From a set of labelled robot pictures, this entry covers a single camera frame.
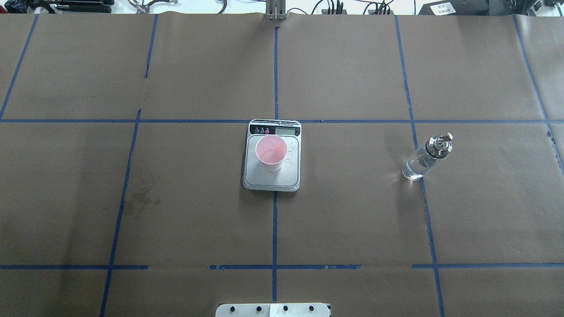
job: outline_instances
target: glass bottle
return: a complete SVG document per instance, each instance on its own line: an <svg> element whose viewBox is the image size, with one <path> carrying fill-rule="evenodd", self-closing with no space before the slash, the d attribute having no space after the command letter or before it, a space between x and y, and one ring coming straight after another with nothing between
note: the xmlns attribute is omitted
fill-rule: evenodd
<svg viewBox="0 0 564 317"><path fill-rule="evenodd" d="M452 151L453 135L433 135L419 147L402 166L403 175L409 180L425 176Z"/></svg>

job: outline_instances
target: blue tape line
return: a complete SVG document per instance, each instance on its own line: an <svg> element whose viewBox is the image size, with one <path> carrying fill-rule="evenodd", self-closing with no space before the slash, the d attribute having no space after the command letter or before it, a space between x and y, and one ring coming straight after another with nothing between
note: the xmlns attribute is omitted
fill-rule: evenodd
<svg viewBox="0 0 564 317"><path fill-rule="evenodd" d="M141 119L143 124L247 124L250 120L215 120L215 119Z"/></svg>
<svg viewBox="0 0 564 317"><path fill-rule="evenodd" d="M438 268L535 268L535 267L564 267L564 263L461 263L438 264ZM414 264L414 269L433 268L432 264Z"/></svg>
<svg viewBox="0 0 564 317"><path fill-rule="evenodd" d="M544 120L413 120L417 124L544 124Z"/></svg>
<svg viewBox="0 0 564 317"><path fill-rule="evenodd" d="M63 123L63 124L132 124L135 120L131 119L2 119L0 122L5 123Z"/></svg>
<svg viewBox="0 0 564 317"><path fill-rule="evenodd" d="M277 274L278 266L278 192L272 192L272 302L276 302L277 294Z"/></svg>
<svg viewBox="0 0 564 317"><path fill-rule="evenodd" d="M303 124L408 124L409 120L386 120L386 119L361 119L361 120L298 120Z"/></svg>
<svg viewBox="0 0 564 317"><path fill-rule="evenodd" d="M107 270L107 265L0 265L0 270Z"/></svg>
<svg viewBox="0 0 564 317"><path fill-rule="evenodd" d="M274 119L278 120L278 29L274 28Z"/></svg>
<svg viewBox="0 0 564 317"><path fill-rule="evenodd" d="M278 264L276 270L357 270L362 264ZM210 265L210 270L272 270L264 265Z"/></svg>
<svg viewBox="0 0 564 317"><path fill-rule="evenodd" d="M148 270L148 265L114 265L113 270Z"/></svg>
<svg viewBox="0 0 564 317"><path fill-rule="evenodd" d="M278 271L275 268L272 268L272 302L275 303L278 301L278 295L276 294L276 281L278 279L277 277L278 275Z"/></svg>
<svg viewBox="0 0 564 317"><path fill-rule="evenodd" d="M402 45L402 35L399 27L399 19L398 16L395 15L395 29L398 35L398 46L399 46L399 57L402 62L402 71L403 71L403 81L404 86L406 88L406 98L407 104L409 105L409 120L411 122L411 133L413 136L413 145L415 149L419 147L417 143L417 131L415 129L415 119L413 118L413 108L411 106L411 94L409 93L409 85L407 82L407 68L406 68L406 61L403 55L403 45ZM423 191L423 198L425 200L425 215L427 216L427 235L429 238L429 247L431 249L431 260L433 262L433 274L435 276L435 288L437 289L437 300L439 302L439 312L440 316L444 317L444 305L443 305L443 295L440 289L440 278L439 278L439 268L437 267L437 255L435 253L435 243L433 240L433 229L431 226L431 216L429 214L429 204L427 201L427 193L425 191L425 182L423 179L420 181L421 190Z"/></svg>
<svg viewBox="0 0 564 317"><path fill-rule="evenodd" d="M362 264L278 265L279 270L357 270Z"/></svg>
<svg viewBox="0 0 564 317"><path fill-rule="evenodd" d="M410 124L411 120L298 120L303 124ZM564 124L564 120L413 120L416 124ZM133 119L1 119L0 123L95 123L133 124ZM248 124L246 119L140 119L142 124Z"/></svg>
<svg viewBox="0 0 564 317"><path fill-rule="evenodd" d="M0 119L2 119L2 117L4 116L4 111L6 110L6 106L8 106L8 100L10 99L12 88L14 88L14 84L16 83L17 74L20 72L21 63L24 61L25 52L27 52L29 42L32 39L32 34L33 30L35 30L37 19L39 19L39 15L36 14L33 18L32 27L29 29L28 39L25 41L24 49L21 51L20 59L17 61L16 70L14 71L14 75L12 76L10 87L8 87L8 92L6 93L6 97L4 98L4 103L2 104L2 109L0 110Z"/></svg>
<svg viewBox="0 0 564 317"><path fill-rule="evenodd" d="M158 14L155 14L153 22L153 32L151 33L151 43L149 44L149 53L147 54L147 68L145 69L145 78L149 76L149 65L151 64L151 55L153 54L153 43L155 42L155 33L157 32Z"/></svg>
<svg viewBox="0 0 564 317"><path fill-rule="evenodd" d="M107 270L109 265L8 264L0 270ZM116 265L114 270L148 270L148 265Z"/></svg>
<svg viewBox="0 0 564 317"><path fill-rule="evenodd" d="M443 295L440 289L439 267L437 265L437 254L435 252L435 241L433 239L433 227L431 225L431 215L429 214L429 203L427 201L427 191L425 190L425 181L421 178L421 189L423 190L423 199L425 201L425 215L427 217L427 235L429 236L429 248L431 249L431 261L433 262L433 274L435 276L435 287L437 289L437 298L439 300L439 311L441 317L444 317Z"/></svg>
<svg viewBox="0 0 564 317"><path fill-rule="evenodd" d="M405 90L406 90L406 99L407 99L407 104L409 106L409 121L411 123L411 133L413 134L413 143L415 145L415 148L417 149L419 146L417 144L417 134L415 133L415 122L414 122L414 119L413 119L413 108L411 107L411 94L409 93L409 84L407 82L407 68L406 68L406 60L405 60L404 55L403 55L402 35L401 35L400 29L399 29L398 16L394 15L394 19L395 19L395 30L396 30L396 34L398 36L399 58L400 58L400 61L402 62L403 85L404 85Z"/></svg>
<svg viewBox="0 0 564 317"><path fill-rule="evenodd" d="M259 264L259 265L210 265L208 267L210 270L271 270L272 265L270 264Z"/></svg>
<svg viewBox="0 0 564 317"><path fill-rule="evenodd" d="M104 296L102 297L102 307L100 308L100 317L104 316L106 302L108 301L109 286L110 286L110 282L112 281L112 267L114 260L116 258L117 240L120 235L121 218L123 216L124 206L125 206L125 194L127 193L127 183L129 182L129 173L131 171L131 158L133 157L133 150L135 149L135 141L137 140L137 131L139 129L140 117L141 117L141 109L137 111L137 117L135 118L135 128L133 129L133 137L131 139L131 147L129 148L129 157L127 158L127 168L125 170L124 187L121 191L120 209L117 213L116 230L113 234L112 252L109 257L109 269L108 269L108 274L106 276Z"/></svg>
<svg viewBox="0 0 564 317"><path fill-rule="evenodd" d="M544 120L548 121L547 111L544 108L544 103L539 93L539 87L536 84L535 76L532 74L531 65L528 62L527 52L525 52L525 47L523 45L523 40L521 38L521 31L519 30L519 23L517 22L517 16L515 14L513 15L513 24L515 25L515 31L517 32L517 40L519 41L519 47L521 48L521 53L523 54L525 65L527 65L527 71L529 73L529 77L531 77L531 82L535 90L536 98L540 104L540 110L543 113ZM558 145L556 145L556 141L554 140L554 133L552 133L552 128L548 123L547 123L547 129L548 132L550 133L550 137L552 138L552 147L554 148L554 153L556 154L556 160L558 161L558 165L560 167L560 173L562 173L562 176L564 176L564 165L562 164L562 156L560 155L560 151L558 150Z"/></svg>

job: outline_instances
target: black device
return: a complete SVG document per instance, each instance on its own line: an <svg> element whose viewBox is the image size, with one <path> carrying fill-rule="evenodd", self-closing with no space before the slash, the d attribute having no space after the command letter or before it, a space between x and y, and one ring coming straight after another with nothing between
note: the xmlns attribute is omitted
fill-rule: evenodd
<svg viewBox="0 0 564 317"><path fill-rule="evenodd" d="M284 134L298 136L300 133L299 127L292 126L267 126L267 125L253 125L249 126L249 133L251 134Z"/></svg>
<svg viewBox="0 0 564 317"><path fill-rule="evenodd" d="M437 10L437 5L445 5L445 8ZM451 6L453 13L442 12ZM488 0L443 0L424 4L418 15L490 15L490 5Z"/></svg>
<svg viewBox="0 0 564 317"><path fill-rule="evenodd" d="M8 0L4 6L9 13L27 13L28 8L41 7L54 14L51 5L60 11L111 13L113 4L114 0Z"/></svg>

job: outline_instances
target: scale platform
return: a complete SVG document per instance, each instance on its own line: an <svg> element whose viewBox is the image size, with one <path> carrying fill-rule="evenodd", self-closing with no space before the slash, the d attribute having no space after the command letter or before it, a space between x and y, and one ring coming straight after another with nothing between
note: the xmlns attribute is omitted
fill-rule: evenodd
<svg viewBox="0 0 564 317"><path fill-rule="evenodd" d="M278 171L265 170L255 153L257 142L276 134L288 148ZM247 129L243 186L249 190L294 192L299 188L302 126L298 121L251 120Z"/></svg>

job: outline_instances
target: pink cup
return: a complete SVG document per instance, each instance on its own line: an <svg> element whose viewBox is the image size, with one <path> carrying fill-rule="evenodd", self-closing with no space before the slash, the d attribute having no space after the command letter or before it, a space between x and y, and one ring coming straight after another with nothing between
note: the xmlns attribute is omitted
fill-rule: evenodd
<svg viewBox="0 0 564 317"><path fill-rule="evenodd" d="M281 137L271 134L262 137L254 151L267 171L277 171L282 167L288 148Z"/></svg>

